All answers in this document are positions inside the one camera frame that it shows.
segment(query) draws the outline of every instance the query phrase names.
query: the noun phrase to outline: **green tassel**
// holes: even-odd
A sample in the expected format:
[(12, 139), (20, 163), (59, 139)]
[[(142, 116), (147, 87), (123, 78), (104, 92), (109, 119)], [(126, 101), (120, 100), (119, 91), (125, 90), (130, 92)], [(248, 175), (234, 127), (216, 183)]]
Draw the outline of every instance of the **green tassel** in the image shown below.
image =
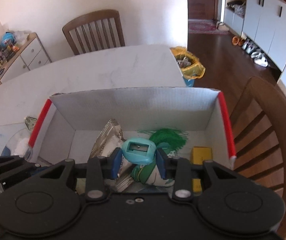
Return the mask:
[(156, 146), (160, 143), (168, 143), (171, 150), (178, 151), (182, 149), (187, 142), (188, 134), (181, 130), (163, 128), (157, 131), (140, 131), (140, 133), (149, 134), (149, 140)]

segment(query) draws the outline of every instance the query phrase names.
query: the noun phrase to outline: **screw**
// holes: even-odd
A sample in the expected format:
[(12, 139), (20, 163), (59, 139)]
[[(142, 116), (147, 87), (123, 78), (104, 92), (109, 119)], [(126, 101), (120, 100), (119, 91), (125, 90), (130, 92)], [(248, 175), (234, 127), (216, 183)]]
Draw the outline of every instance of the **screw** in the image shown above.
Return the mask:
[(103, 192), (100, 191), (100, 190), (90, 190), (88, 193), (87, 193), (87, 196), (90, 197), (90, 198), (100, 198), (103, 196)]
[(125, 201), (127, 204), (129, 205), (133, 205), (135, 204), (135, 201), (133, 199), (128, 199), (127, 201)]
[(144, 201), (144, 199), (141, 198), (141, 197), (137, 197), (137, 198), (135, 199), (135, 202), (137, 202), (137, 203), (142, 203), (143, 201)]
[(191, 193), (189, 190), (180, 189), (175, 192), (175, 195), (179, 198), (188, 198), (191, 196)]

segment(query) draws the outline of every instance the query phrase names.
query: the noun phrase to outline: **blue pencil sharpener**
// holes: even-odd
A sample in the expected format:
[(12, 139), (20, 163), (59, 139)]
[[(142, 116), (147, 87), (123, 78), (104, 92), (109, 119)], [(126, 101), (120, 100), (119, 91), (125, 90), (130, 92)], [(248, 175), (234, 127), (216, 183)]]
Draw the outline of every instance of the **blue pencil sharpener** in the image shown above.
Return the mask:
[(131, 138), (122, 145), (122, 152), (125, 159), (130, 163), (148, 165), (153, 162), (156, 145), (144, 138)]

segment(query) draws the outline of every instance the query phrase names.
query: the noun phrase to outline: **drawer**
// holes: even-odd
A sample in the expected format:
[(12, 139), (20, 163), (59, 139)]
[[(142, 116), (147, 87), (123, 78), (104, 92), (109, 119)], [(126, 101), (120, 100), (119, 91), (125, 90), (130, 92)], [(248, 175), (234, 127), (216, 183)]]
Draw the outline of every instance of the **drawer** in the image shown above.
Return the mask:
[(32, 60), (41, 50), (41, 44), (39, 43), (38, 39), (35, 38), (21, 53), (21, 57), (26, 63), (26, 65), (30, 65)]
[(1, 82), (5, 83), (6, 81), (13, 79), (19, 75), (22, 75), (26, 72), (28, 72), (28, 68), (26, 67), (21, 57), (18, 57), (4, 73), (1, 78)]
[(48, 58), (47, 58), (44, 50), (41, 49), (41, 51), (36, 55), (36, 57), (30, 63), (28, 68), (30, 70), (33, 70), (35, 68), (42, 67), (46, 64), (47, 61), (48, 61)]

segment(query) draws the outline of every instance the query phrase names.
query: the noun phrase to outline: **green plush toy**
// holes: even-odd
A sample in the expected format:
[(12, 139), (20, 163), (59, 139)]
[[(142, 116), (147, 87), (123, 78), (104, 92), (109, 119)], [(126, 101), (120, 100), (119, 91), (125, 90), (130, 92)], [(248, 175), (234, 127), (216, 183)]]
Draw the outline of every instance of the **green plush toy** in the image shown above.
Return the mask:
[[(169, 157), (177, 156), (177, 151), (182, 149), (187, 141), (187, 134), (180, 130), (164, 128), (157, 131), (142, 131), (141, 133), (150, 134), (149, 140), (154, 142), (157, 148), (162, 148)], [(155, 159), (149, 165), (137, 165), (131, 176), (136, 182), (142, 184), (160, 187), (171, 187), (174, 184), (174, 180), (164, 180), (160, 177)]]

